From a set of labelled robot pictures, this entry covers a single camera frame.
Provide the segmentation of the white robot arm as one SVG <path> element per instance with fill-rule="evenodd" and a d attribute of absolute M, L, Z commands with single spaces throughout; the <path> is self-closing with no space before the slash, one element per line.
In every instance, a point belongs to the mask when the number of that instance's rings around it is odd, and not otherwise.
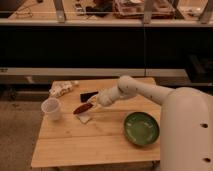
<path fill-rule="evenodd" d="M 121 76 L 96 95 L 96 103 L 108 107 L 136 95 L 161 106 L 159 171 L 213 171 L 213 95 Z"/>

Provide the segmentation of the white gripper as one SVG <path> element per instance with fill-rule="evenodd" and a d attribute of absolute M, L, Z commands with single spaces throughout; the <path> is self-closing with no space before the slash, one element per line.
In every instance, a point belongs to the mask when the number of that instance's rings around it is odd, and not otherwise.
<path fill-rule="evenodd" d="M 99 109 L 102 106 L 103 107 L 110 106 L 116 101 L 116 97 L 117 97 L 116 92 L 117 92 L 117 89 L 115 87 L 102 90 L 98 93 L 98 95 L 93 95 L 92 97 L 90 97 L 87 100 L 87 102 L 94 103 L 93 109 Z"/>

